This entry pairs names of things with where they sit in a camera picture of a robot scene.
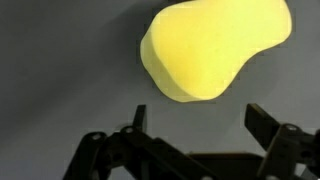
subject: soft yellow object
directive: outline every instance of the soft yellow object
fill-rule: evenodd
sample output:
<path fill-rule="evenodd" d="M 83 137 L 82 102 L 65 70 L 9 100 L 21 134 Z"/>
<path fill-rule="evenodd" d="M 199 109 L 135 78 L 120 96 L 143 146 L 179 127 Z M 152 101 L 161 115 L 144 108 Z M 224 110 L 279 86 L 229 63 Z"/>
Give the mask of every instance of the soft yellow object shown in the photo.
<path fill-rule="evenodd" d="M 209 100 L 226 90 L 253 55 L 285 41 L 291 26 L 284 0 L 194 0 L 160 11 L 140 53 L 166 96 Z"/>

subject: gray wall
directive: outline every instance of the gray wall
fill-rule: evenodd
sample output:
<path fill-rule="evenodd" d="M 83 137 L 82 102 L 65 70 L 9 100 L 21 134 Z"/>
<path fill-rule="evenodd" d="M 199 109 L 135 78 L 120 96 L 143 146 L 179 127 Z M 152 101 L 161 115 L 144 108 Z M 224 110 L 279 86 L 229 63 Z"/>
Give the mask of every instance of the gray wall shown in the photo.
<path fill-rule="evenodd" d="M 147 104 L 148 133 L 183 152 L 264 152 L 247 103 L 320 127 L 320 1 L 288 0 L 294 31 L 253 57 L 220 97 L 180 104 L 144 70 L 137 43 L 166 1 L 0 1 L 0 179 L 61 179 L 81 137 L 111 134 Z M 111 179 L 132 179 L 123 169 Z"/>

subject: black metal bracket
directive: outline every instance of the black metal bracket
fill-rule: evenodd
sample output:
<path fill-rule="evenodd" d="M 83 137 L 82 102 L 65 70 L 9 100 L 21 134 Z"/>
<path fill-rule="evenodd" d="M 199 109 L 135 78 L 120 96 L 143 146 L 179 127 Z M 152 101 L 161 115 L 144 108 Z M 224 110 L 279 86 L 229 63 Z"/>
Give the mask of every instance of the black metal bracket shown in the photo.
<path fill-rule="evenodd" d="M 107 137 L 89 133 L 80 145 L 64 180 L 105 180 L 124 166 L 139 180 L 256 180 L 301 179 L 296 163 L 319 176 L 320 134 L 304 133 L 293 124 L 280 124 L 257 104 L 248 104 L 245 126 L 267 151 L 251 153 L 183 154 L 160 138 L 146 134 L 146 106 L 139 105 L 131 126 Z"/>

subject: gray background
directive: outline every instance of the gray background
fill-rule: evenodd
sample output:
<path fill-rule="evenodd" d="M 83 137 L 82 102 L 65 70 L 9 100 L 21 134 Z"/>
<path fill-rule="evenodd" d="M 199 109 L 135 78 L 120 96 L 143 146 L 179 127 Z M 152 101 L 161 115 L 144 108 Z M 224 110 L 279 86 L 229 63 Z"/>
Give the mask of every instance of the gray background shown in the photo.
<path fill-rule="evenodd" d="M 111 134 L 147 104 L 148 134 L 183 152 L 264 152 L 243 126 L 258 103 L 320 127 L 320 2 L 289 0 L 294 30 L 220 97 L 180 104 L 144 70 L 139 42 L 162 0 L 0 1 L 0 179 L 61 179 L 82 136 Z M 121 168 L 110 179 L 132 179 Z"/>

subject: yellow foam object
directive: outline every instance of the yellow foam object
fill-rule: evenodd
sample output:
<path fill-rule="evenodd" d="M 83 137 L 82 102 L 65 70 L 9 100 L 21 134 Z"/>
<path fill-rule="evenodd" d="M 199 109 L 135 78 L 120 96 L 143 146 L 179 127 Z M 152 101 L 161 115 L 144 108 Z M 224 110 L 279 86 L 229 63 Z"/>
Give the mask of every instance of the yellow foam object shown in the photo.
<path fill-rule="evenodd" d="M 160 11 L 140 53 L 166 96 L 209 100 L 226 90 L 246 61 L 284 42 L 291 29 L 284 0 L 194 0 Z"/>

